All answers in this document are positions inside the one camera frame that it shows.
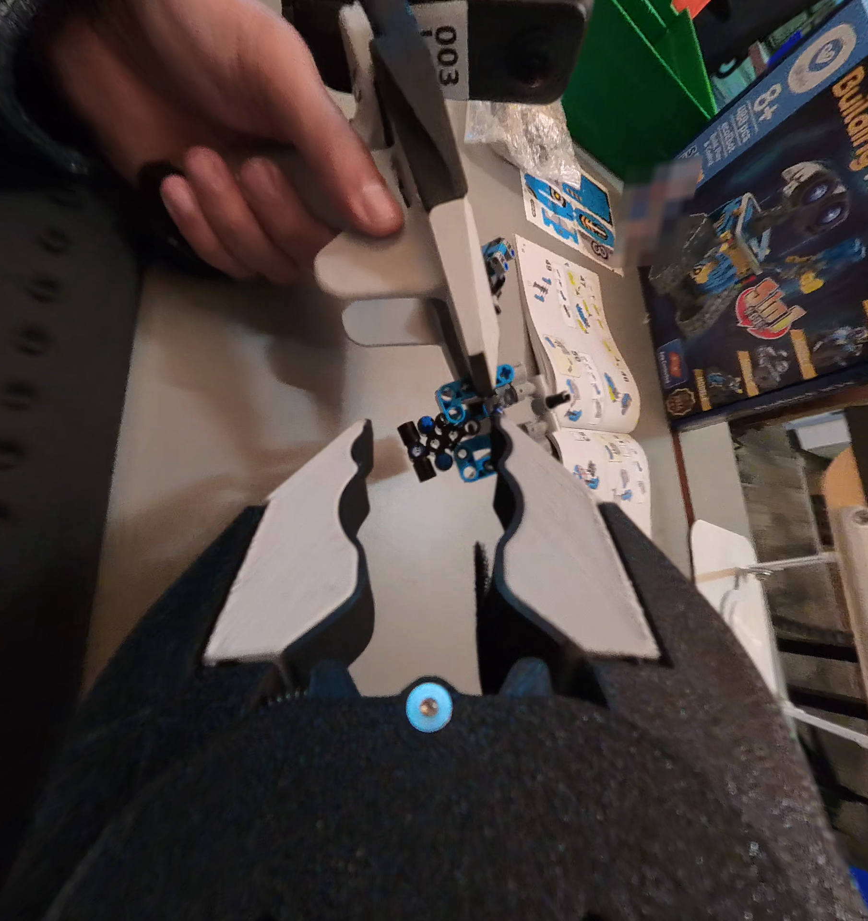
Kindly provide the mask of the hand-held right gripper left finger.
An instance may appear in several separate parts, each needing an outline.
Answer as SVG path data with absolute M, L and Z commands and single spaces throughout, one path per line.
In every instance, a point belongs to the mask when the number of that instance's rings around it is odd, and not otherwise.
M 368 419 L 350 425 L 267 497 L 202 655 L 206 666 L 268 662 L 293 685 L 315 666 L 352 666 L 375 607 L 359 530 L 374 462 Z

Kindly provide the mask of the blue sticker sheet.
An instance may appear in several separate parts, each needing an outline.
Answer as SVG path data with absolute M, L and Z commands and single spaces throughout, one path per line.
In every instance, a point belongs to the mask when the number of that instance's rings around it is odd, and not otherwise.
M 524 214 L 531 224 L 616 275 L 623 275 L 623 269 L 614 264 L 616 231 L 610 196 L 603 186 L 584 172 L 574 184 L 554 184 L 522 171 L 520 187 Z

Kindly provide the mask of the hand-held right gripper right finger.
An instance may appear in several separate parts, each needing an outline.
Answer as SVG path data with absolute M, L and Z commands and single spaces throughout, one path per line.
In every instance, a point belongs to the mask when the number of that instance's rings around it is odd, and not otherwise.
M 491 432 L 500 598 L 588 657 L 657 660 L 658 642 L 589 488 L 516 424 L 495 419 Z

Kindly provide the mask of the blue yellow brick assembly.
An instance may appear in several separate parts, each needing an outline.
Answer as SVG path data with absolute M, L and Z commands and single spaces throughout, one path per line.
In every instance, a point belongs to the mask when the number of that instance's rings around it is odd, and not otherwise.
M 482 247 L 482 255 L 493 306 L 496 314 L 500 315 L 499 299 L 508 281 L 511 265 L 516 258 L 516 251 L 507 238 L 499 236 Z

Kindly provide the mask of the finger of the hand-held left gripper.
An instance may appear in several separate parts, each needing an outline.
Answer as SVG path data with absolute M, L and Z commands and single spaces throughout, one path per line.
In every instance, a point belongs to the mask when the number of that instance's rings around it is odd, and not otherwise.
M 468 196 L 435 205 L 429 222 L 447 285 L 463 373 L 477 394 L 492 395 L 500 328 Z

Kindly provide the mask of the clear plastic bag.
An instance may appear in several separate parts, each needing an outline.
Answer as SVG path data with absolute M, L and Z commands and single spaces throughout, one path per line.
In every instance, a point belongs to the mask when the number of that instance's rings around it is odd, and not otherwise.
M 469 100 L 464 141 L 488 146 L 522 173 L 557 186 L 580 181 L 560 100 L 545 105 Z

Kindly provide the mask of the black studded mat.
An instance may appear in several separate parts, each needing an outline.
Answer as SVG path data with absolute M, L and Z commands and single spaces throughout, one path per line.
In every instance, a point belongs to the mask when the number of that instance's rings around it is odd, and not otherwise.
M 142 271 L 73 180 L 0 183 L 0 790 L 39 785 L 82 673 Z

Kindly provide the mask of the open instruction booklet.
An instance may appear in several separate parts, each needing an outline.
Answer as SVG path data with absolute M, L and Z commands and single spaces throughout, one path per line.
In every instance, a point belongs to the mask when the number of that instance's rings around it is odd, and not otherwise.
M 633 437 L 641 400 L 612 338 L 599 276 L 522 236 L 514 248 L 521 304 L 547 397 L 539 418 L 562 465 L 599 502 L 617 505 L 651 536 L 650 473 Z

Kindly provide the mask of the green file tray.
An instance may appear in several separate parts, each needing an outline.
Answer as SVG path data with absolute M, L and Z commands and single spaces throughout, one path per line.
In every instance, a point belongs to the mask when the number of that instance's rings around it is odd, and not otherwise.
M 689 2 L 594 2 L 562 102 L 573 140 L 624 182 L 680 155 L 717 113 Z

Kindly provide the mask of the grey desk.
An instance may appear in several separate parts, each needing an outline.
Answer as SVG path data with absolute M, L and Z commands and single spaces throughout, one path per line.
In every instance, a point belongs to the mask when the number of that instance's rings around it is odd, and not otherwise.
M 310 279 L 284 288 L 146 273 L 83 663 L 86 693 L 144 612 L 236 515 L 349 425 L 370 419 L 359 531 L 374 633 L 351 668 L 366 695 L 425 676 L 480 692 L 474 545 L 501 535 L 495 478 L 420 484 L 397 426 L 451 378 L 430 344 L 364 347 Z

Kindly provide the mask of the person's left hand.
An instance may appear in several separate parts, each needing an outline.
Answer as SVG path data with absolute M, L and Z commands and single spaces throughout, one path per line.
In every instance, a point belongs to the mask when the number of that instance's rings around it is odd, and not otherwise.
M 310 270 L 333 231 L 269 154 L 293 148 L 348 227 L 386 237 L 401 207 L 306 43 L 262 2 L 98 2 L 45 43 L 63 98 L 117 172 L 167 163 L 160 198 L 194 253 L 237 280 Z

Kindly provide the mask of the person's left forearm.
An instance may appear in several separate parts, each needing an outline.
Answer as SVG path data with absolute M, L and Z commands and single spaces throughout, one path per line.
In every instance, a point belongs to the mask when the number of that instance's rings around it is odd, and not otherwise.
M 81 6 L 0 1 L 0 149 L 78 177 L 91 171 L 90 143 L 51 75 L 46 47 Z

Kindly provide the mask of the pile of small brick parts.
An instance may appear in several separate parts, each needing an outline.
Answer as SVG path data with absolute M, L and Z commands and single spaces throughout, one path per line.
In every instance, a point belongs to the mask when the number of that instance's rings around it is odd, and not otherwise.
M 439 473 L 456 472 L 463 483 L 492 476 L 491 416 L 472 383 L 457 379 L 435 393 L 437 412 L 397 427 L 409 464 L 421 482 Z

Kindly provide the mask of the white desk lamp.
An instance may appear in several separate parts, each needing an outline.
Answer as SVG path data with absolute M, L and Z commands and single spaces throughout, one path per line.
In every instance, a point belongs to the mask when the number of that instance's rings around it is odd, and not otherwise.
M 831 712 L 829 700 L 807 703 L 806 690 L 794 691 L 786 684 L 780 669 L 780 643 L 761 582 L 819 566 L 837 571 L 868 703 L 868 501 L 852 447 L 831 462 L 823 491 L 834 543 L 831 551 L 761 563 L 749 540 L 699 520 L 691 529 L 694 583 L 738 638 L 788 720 L 828 731 L 868 751 L 868 734 L 818 715 L 818 711 Z

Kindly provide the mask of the toy robot box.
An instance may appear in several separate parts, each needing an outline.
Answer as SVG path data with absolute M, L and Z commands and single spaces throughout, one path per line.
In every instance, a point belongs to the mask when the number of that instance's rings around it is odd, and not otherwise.
M 868 382 L 868 2 L 847 2 L 681 156 L 700 182 L 640 271 L 673 430 Z

